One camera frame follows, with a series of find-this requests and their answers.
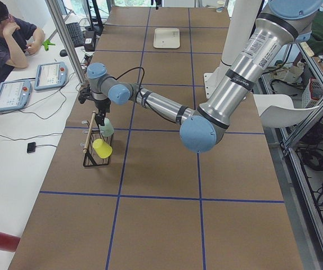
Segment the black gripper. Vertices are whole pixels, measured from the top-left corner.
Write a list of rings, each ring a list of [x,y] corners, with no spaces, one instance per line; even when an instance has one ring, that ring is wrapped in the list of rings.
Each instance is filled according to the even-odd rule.
[[[95,107],[99,111],[95,116],[95,122],[97,125],[105,125],[105,112],[110,112],[110,105],[111,101],[108,98],[95,101]]]

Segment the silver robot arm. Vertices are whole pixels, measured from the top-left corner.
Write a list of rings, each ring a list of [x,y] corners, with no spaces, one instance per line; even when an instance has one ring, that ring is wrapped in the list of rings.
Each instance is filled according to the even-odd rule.
[[[142,88],[140,84],[120,82],[98,62],[87,68],[91,99],[97,106],[106,99],[118,105],[128,101],[140,104],[179,124],[181,141],[189,150],[209,151],[222,139],[230,125],[230,116],[279,50],[286,44],[309,39],[312,22],[321,5],[322,1],[268,1],[256,17],[255,31],[244,42],[234,63],[207,102],[196,110]]]

